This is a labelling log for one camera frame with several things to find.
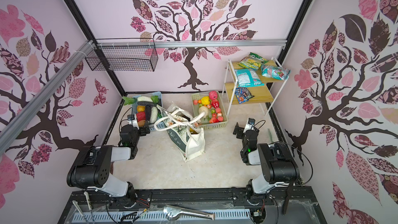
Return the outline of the cream canvas grocery bag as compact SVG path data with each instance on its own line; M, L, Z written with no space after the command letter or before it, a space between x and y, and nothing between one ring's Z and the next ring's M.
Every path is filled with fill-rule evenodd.
M184 162L193 160L204 153L204 129L199 122L205 116L205 113L200 113L194 117L175 104L172 104L168 109L158 105L157 109L161 118L155 122L155 130L167 132Z

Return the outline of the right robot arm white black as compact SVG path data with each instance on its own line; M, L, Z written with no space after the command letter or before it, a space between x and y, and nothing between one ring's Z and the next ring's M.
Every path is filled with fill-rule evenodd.
M251 118L244 127L236 124L233 134L242 142L242 162L248 166L261 167L261 174L246 186L248 202L252 196L268 195L277 187L287 188L286 201L289 201L300 172L288 145L284 142L258 144L259 128L255 127L255 120Z

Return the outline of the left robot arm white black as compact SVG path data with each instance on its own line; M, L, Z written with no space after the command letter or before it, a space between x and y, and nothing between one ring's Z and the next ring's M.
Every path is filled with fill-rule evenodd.
M135 159L140 137L149 133L147 125L137 128L127 124L121 128L117 146L83 147L67 174L67 184L86 191L97 190L111 198L135 204L138 196L133 184L113 176L111 167L114 162Z

